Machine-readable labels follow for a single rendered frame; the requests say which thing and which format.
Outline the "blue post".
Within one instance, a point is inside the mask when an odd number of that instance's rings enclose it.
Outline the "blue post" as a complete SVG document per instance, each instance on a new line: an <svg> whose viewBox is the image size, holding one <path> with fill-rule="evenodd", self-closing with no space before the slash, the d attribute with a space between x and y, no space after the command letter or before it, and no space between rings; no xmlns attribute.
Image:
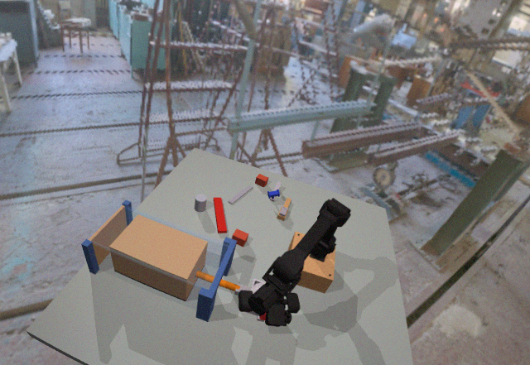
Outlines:
<svg viewBox="0 0 530 365"><path fill-rule="evenodd" d="M223 276L227 276L229 273L229 268L231 267L233 257L234 257L234 251L236 248L238 240L232 239L231 243L229 244L227 252L224 254L224 258L220 264L219 270L216 272L216 275L214 277L214 281L210 286L209 292L205 298L205 309L203 313L203 320L208 322L211 316L211 312L214 308L214 300L216 297L216 293L219 287L219 283L222 280Z"/></svg>

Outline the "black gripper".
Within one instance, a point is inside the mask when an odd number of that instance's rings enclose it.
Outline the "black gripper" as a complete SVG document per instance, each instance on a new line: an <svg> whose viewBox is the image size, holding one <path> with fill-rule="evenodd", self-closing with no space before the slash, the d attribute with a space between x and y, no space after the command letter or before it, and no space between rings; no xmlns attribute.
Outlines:
<svg viewBox="0 0 530 365"><path fill-rule="evenodd" d="M248 298L251 297L252 295L253 295L253 291L240 291L238 293L239 310L241 312L253 311L248 304ZM285 297L286 299L284 299L284 297L278 297L278 300L276 303L286 302L288 305L287 312L297 313L301 308L298 295L296 293L288 292L285 295Z"/></svg>

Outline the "grey flat bar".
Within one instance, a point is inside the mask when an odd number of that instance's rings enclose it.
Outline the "grey flat bar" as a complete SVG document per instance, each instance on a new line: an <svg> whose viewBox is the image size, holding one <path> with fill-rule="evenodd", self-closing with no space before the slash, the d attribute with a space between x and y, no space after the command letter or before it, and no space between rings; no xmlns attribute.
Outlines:
<svg viewBox="0 0 530 365"><path fill-rule="evenodd" d="M249 185L244 190L242 190L240 193L235 195L231 200L228 201L228 203L233 204L235 201L237 201L239 198L241 198L243 195L245 195L247 192L249 192L253 187Z"/></svg>

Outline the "grey cylinder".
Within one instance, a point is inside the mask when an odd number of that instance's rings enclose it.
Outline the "grey cylinder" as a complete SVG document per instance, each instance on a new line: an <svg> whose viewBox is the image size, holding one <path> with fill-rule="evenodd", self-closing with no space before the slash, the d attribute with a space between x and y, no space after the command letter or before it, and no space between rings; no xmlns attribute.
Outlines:
<svg viewBox="0 0 530 365"><path fill-rule="evenodd" d="M207 197L205 195L195 196L195 210L197 212L205 211Z"/></svg>

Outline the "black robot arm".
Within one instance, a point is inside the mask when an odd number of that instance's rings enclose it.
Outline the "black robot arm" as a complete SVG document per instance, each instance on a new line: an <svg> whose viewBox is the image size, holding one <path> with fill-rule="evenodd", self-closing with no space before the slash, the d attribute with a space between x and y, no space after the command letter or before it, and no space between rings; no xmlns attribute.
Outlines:
<svg viewBox="0 0 530 365"><path fill-rule="evenodd" d="M256 314L266 314L265 323L268 326L290 324L292 315L285 310L287 303L276 303L278 297L284 297L288 291L291 293L294 290L309 255L324 262L325 257L335 250L335 231L351 215L350 209L335 198L326 200L319 213L316 222L300 242L278 257L267 270L262 277L266 284L248 298L248 304ZM269 275L271 271L273 275Z"/></svg>

